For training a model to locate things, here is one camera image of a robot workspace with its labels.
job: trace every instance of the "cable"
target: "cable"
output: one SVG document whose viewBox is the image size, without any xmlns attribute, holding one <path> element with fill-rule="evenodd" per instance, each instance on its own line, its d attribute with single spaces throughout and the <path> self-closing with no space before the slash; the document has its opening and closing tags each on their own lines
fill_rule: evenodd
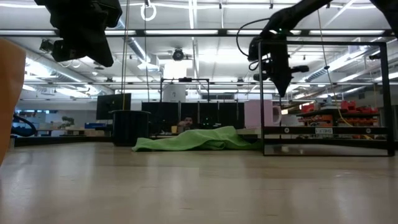
<svg viewBox="0 0 398 224">
<path fill-rule="evenodd" d="M 265 19 L 258 19 L 258 20 L 256 20 L 256 21 L 248 22 L 247 24 L 241 26 L 241 28 L 238 29 L 238 32 L 236 33 L 236 45 L 238 46 L 239 51 L 240 51 L 243 55 L 245 55 L 246 57 L 248 57 L 249 55 L 246 54 L 246 53 L 244 53 L 243 50 L 241 49 L 241 47 L 239 46 L 239 39 L 238 39 L 239 33 L 241 32 L 241 30 L 242 30 L 244 27 L 246 27 L 246 26 L 248 26 L 248 25 L 251 25 L 251 24 L 257 23 L 257 22 L 261 22 L 261 21 L 268 21 L 269 19 L 270 19 L 270 18 L 265 18 Z"/>
<path fill-rule="evenodd" d="M 321 16 L 320 16 L 320 14 L 319 14 L 319 10 L 317 10 L 317 12 L 318 12 L 319 30 L 320 30 L 320 34 L 321 34 L 321 42 L 323 42 L 323 30 L 322 30 L 322 24 L 321 24 Z M 343 115 L 341 114 L 340 107 L 339 107 L 339 105 L 338 105 L 338 103 L 337 103 L 336 91 L 335 91 L 335 89 L 333 88 L 333 82 L 331 81 L 331 78 L 330 78 L 329 65 L 328 65 L 328 62 L 327 62 L 327 60 L 326 60 L 326 53 L 325 53 L 325 46 L 324 46 L 324 45 L 322 45 L 322 51 L 323 51 L 323 59 L 325 60 L 325 68 L 324 68 L 324 69 L 326 70 L 326 72 L 327 72 L 327 74 L 328 74 L 328 78 L 329 78 L 331 90 L 332 90 L 332 92 L 333 92 L 333 96 L 334 96 L 334 99 L 335 99 L 335 105 L 336 105 L 336 107 L 337 107 L 338 114 L 340 115 L 340 119 L 341 119 L 342 121 L 344 121 L 344 123 L 346 123 L 348 126 L 353 127 L 352 124 L 350 124 L 349 122 L 347 122 L 347 120 L 344 119 Z"/>
<path fill-rule="evenodd" d="M 257 68 L 259 67 L 258 62 L 259 62 L 259 61 L 256 60 L 255 62 L 250 63 L 250 65 L 249 65 L 249 70 L 250 70 L 250 71 L 255 71 L 255 70 L 257 70 Z"/>
</svg>

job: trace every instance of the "blue object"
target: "blue object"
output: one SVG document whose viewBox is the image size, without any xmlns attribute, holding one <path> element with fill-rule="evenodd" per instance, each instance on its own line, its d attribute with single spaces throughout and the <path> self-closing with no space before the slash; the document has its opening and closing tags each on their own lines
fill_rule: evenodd
<svg viewBox="0 0 398 224">
<path fill-rule="evenodd" d="M 105 128 L 105 123 L 85 123 L 85 129 Z"/>
</svg>

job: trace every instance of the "black monitor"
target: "black monitor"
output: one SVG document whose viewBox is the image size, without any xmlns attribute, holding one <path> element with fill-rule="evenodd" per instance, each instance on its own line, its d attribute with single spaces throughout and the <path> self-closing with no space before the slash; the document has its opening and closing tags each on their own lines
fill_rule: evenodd
<svg viewBox="0 0 398 224">
<path fill-rule="evenodd" d="M 104 95 L 97 99 L 97 116 L 96 119 L 113 119 L 113 115 L 109 113 L 114 110 L 130 110 L 131 109 L 131 93 Z"/>
</svg>

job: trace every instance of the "green blanket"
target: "green blanket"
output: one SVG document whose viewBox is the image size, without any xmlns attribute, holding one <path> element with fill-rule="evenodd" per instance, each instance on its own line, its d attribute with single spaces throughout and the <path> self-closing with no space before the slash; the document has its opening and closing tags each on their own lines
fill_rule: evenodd
<svg viewBox="0 0 398 224">
<path fill-rule="evenodd" d="M 241 139 L 232 126 L 214 130 L 189 130 L 174 138 L 151 140 L 139 138 L 133 151 L 154 149 L 165 151 L 184 151 L 189 149 L 257 149 L 257 144 L 250 144 Z"/>
</svg>

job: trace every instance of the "white sign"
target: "white sign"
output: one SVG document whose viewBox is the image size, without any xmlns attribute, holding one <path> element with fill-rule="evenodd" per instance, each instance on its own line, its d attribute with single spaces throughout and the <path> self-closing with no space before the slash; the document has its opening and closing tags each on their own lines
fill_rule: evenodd
<svg viewBox="0 0 398 224">
<path fill-rule="evenodd" d="M 333 134 L 333 128 L 315 128 L 315 134 Z"/>
</svg>

